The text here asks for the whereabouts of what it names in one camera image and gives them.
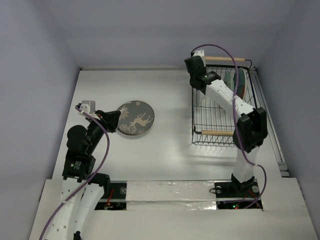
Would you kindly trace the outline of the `dark reindeer plate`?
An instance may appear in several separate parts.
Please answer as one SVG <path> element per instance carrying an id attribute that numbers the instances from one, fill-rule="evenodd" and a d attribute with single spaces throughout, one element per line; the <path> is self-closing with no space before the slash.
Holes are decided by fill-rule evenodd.
<path id="1" fill-rule="evenodd" d="M 117 129 L 125 135 L 141 135 L 152 127 L 155 120 L 153 108 L 144 101 L 132 100 L 117 110 L 120 111 Z"/>

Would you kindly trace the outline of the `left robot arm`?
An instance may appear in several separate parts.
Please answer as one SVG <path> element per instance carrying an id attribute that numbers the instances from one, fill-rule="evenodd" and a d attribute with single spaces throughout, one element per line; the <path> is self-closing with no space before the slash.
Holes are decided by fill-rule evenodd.
<path id="1" fill-rule="evenodd" d="M 94 168 L 93 152 L 103 136 L 114 133 L 120 111 L 76 110 L 89 121 L 88 127 L 75 125 L 67 132 L 67 152 L 62 171 L 59 205 L 46 222 L 41 240 L 81 240 L 99 200 L 113 194 L 110 176 Z"/>

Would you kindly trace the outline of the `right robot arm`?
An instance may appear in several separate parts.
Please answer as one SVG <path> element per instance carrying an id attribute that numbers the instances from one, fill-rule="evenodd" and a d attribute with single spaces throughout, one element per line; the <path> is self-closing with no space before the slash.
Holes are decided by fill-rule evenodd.
<path id="1" fill-rule="evenodd" d="M 230 181 L 214 184 L 214 193 L 220 199 L 245 199 L 255 184 L 254 167 L 258 150 L 268 136 L 267 112 L 262 107 L 255 108 L 246 103 L 216 72 L 208 72 L 201 56 L 193 55 L 184 62 L 191 87 L 215 101 L 234 121 L 232 139 L 237 147 L 235 169 Z"/>

